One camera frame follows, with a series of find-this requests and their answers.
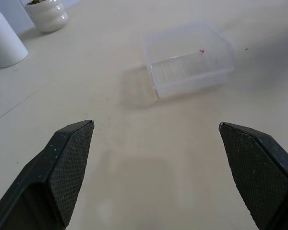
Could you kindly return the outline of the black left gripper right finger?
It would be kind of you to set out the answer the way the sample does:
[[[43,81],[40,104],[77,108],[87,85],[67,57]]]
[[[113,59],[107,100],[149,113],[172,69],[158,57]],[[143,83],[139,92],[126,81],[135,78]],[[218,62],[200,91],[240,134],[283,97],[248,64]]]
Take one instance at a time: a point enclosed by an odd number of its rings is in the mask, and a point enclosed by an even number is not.
[[[288,230],[288,153],[268,134],[220,123],[236,188],[260,230]]]

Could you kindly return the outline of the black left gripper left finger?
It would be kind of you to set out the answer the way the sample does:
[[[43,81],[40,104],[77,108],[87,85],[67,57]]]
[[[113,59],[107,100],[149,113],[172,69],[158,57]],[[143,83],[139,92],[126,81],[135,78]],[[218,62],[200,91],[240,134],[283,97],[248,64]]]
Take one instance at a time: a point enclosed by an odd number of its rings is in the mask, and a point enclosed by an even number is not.
[[[0,200],[0,230],[64,230],[87,166],[93,120],[67,125],[27,163]]]

